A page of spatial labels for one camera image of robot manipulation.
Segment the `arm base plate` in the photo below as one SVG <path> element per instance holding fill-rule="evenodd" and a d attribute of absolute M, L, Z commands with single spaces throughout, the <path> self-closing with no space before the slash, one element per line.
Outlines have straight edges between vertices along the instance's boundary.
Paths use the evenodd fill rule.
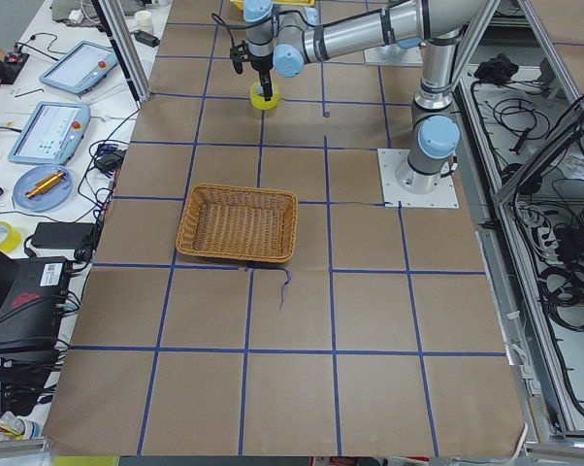
<path fill-rule="evenodd" d="M 365 63 L 374 66 L 421 68 L 423 61 L 419 47 L 403 49 L 397 45 L 381 46 L 364 51 Z"/>
<path fill-rule="evenodd" d="M 437 174 L 420 175 L 409 166 L 408 153 L 409 150 L 377 151 L 383 204 L 392 208 L 458 209 L 448 163 Z"/>

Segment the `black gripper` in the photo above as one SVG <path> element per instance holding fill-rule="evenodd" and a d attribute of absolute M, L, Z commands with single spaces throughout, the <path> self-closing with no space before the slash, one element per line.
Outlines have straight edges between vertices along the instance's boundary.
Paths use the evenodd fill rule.
<path fill-rule="evenodd" d="M 272 58 L 270 56 L 257 56 L 254 58 L 254 70 L 259 73 L 257 95 L 263 95 L 265 101 L 272 99 Z"/>

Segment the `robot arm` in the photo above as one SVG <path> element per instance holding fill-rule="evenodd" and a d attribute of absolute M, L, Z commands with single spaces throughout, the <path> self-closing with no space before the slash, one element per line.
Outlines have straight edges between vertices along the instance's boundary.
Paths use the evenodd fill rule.
<path fill-rule="evenodd" d="M 412 145 L 395 177 L 403 190 L 426 195 L 437 188 L 443 166 L 459 145 L 461 130 L 446 113 L 495 9 L 489 1 L 391 1 L 374 11 L 321 23 L 313 8 L 247 1 L 240 27 L 245 39 L 231 45 L 230 59 L 237 73 L 249 64 L 259 75 L 265 100 L 271 100 L 271 71 L 293 78 L 310 63 L 378 46 L 425 43 L 412 101 Z"/>

